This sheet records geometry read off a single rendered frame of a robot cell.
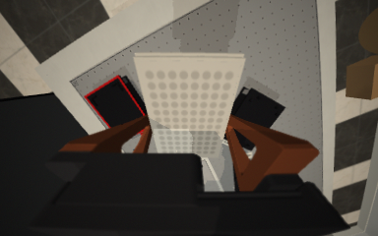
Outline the white microplate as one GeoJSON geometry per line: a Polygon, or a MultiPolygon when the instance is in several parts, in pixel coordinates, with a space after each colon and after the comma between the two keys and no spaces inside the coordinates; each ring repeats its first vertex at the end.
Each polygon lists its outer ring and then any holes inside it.
{"type": "Polygon", "coordinates": [[[243,53],[135,53],[157,153],[219,157],[243,57],[243,53]]]}

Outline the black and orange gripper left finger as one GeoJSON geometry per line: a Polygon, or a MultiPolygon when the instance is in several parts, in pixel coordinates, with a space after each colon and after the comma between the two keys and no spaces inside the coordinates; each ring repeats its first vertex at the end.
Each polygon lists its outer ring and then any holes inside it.
{"type": "Polygon", "coordinates": [[[153,134],[148,114],[71,141],[59,151],[122,152],[122,146],[143,129],[144,132],[132,153],[148,153],[153,134]]]}

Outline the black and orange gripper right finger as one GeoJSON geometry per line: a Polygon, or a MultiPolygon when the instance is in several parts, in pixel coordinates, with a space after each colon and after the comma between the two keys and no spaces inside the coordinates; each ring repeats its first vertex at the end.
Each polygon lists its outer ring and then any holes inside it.
{"type": "Polygon", "coordinates": [[[319,150],[308,141],[232,114],[225,134],[239,191],[253,191],[270,174],[298,174],[319,154],[319,150]],[[251,161],[233,128],[256,146],[251,161]]]}

